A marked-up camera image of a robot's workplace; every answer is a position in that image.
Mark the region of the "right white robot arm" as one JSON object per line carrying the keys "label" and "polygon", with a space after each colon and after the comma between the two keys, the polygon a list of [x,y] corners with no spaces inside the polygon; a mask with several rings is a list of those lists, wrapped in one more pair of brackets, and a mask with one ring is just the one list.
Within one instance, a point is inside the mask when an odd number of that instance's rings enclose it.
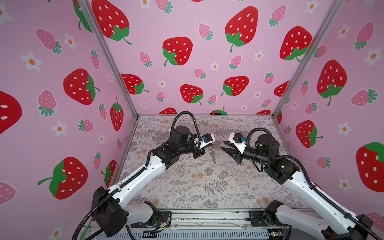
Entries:
{"label": "right white robot arm", "polygon": [[319,214],[316,218],[272,201],[265,208],[266,223],[289,225],[319,240],[365,240],[374,236],[373,221],[368,216],[356,215],[318,188],[299,161],[279,154],[280,143],[271,134],[260,135],[254,147],[250,140],[250,136],[231,134],[223,151],[238,164],[243,160],[260,164],[269,177],[296,193]]}

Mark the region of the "metal key holder plate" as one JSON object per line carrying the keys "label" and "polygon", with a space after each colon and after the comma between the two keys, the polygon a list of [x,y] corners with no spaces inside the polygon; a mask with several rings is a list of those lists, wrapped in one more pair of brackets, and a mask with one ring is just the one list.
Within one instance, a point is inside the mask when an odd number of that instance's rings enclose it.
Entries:
{"label": "metal key holder plate", "polygon": [[214,145],[212,145],[210,148],[209,148],[209,151],[210,151],[210,156],[212,158],[212,163],[213,164],[216,164],[216,155],[215,155],[215,148],[214,148]]}

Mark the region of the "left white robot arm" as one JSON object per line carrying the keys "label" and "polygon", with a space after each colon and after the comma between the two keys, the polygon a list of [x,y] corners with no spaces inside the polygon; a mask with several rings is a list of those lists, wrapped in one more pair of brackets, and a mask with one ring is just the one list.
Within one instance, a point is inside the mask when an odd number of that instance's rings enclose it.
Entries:
{"label": "left white robot arm", "polygon": [[100,187],[95,190],[91,217],[101,229],[89,238],[101,233],[112,237],[128,224],[153,226],[157,221],[157,208],[150,202],[141,205],[129,205],[129,202],[151,180],[176,163],[181,155],[192,154],[198,158],[214,142],[213,134],[193,135],[184,126],[171,130],[169,139],[151,151],[149,159],[140,168],[108,189]]}

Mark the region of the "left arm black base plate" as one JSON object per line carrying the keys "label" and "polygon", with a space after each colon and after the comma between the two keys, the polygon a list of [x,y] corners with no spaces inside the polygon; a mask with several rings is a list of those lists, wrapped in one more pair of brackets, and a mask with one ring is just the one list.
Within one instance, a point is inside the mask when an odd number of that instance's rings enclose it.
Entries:
{"label": "left arm black base plate", "polygon": [[164,228],[170,227],[172,221],[172,212],[160,211],[154,213],[153,216],[145,223],[134,223],[131,224],[131,228]]}

